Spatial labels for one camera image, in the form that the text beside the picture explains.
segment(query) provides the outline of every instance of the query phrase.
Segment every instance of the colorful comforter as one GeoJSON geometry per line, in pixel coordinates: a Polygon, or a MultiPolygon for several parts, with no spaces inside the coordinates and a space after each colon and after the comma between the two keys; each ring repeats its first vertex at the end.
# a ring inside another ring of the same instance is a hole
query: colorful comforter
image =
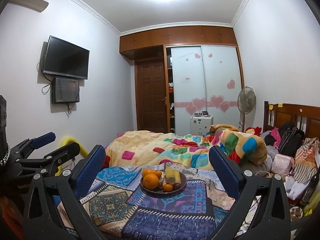
{"type": "MultiPolygon", "coordinates": [[[[97,175],[89,194],[80,202],[97,227],[121,239],[207,239],[234,203],[214,171],[166,163],[187,177],[183,191],[169,197],[146,194],[140,187],[141,167],[105,168],[97,175]]],[[[67,230],[74,230],[62,203],[58,210],[67,230]]]]}
{"type": "Polygon", "coordinates": [[[262,138],[239,132],[231,125],[212,125],[205,136],[191,134],[129,131],[116,138],[106,149],[109,166],[144,166],[174,162],[184,166],[212,170],[208,161],[209,148],[219,145],[228,158],[242,159],[259,165],[267,158],[262,138]]]}

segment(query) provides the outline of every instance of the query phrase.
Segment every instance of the wooden cabinet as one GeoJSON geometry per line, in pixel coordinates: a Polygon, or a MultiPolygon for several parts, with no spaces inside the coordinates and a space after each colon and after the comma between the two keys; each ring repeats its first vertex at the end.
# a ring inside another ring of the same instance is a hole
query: wooden cabinet
{"type": "Polygon", "coordinates": [[[120,37],[120,52],[134,49],[134,35],[129,34],[120,37]]]}
{"type": "Polygon", "coordinates": [[[186,42],[204,42],[202,26],[187,26],[186,42]]]}
{"type": "Polygon", "coordinates": [[[220,33],[221,43],[237,44],[235,33],[233,28],[218,27],[220,33]]]}
{"type": "Polygon", "coordinates": [[[154,29],[148,32],[150,33],[150,36],[151,36],[151,40],[153,44],[152,46],[169,44],[167,28],[154,29]]]}
{"type": "Polygon", "coordinates": [[[203,35],[203,42],[217,42],[220,43],[220,34],[218,27],[215,26],[201,26],[203,35]]]}
{"type": "Polygon", "coordinates": [[[120,53],[152,46],[181,43],[236,44],[233,28],[217,26],[178,26],[153,29],[120,37],[120,53]]]}

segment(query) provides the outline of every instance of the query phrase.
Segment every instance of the bottle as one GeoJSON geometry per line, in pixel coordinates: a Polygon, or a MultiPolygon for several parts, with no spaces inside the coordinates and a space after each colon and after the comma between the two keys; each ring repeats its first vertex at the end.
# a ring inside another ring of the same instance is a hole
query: bottle
{"type": "Polygon", "coordinates": [[[320,177],[320,167],[318,168],[316,174],[311,178],[308,184],[307,190],[300,201],[301,207],[305,207],[309,203],[309,200],[312,194],[314,193],[314,191],[316,190],[316,187],[319,183],[319,177],[320,177]]]}

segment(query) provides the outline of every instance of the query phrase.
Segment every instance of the ceiling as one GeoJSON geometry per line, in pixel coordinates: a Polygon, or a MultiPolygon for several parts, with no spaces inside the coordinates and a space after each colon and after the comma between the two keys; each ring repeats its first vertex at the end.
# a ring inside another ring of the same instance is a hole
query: ceiling
{"type": "Polygon", "coordinates": [[[81,0],[120,35],[172,25],[232,26],[243,0],[81,0]]]}

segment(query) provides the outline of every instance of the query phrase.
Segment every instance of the pink bag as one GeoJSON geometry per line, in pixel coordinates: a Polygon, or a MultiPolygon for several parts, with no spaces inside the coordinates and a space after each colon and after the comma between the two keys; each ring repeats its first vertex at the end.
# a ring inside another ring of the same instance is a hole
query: pink bag
{"type": "Polygon", "coordinates": [[[280,175],[289,174],[294,166],[294,159],[290,156],[277,154],[273,159],[271,171],[280,175]]]}

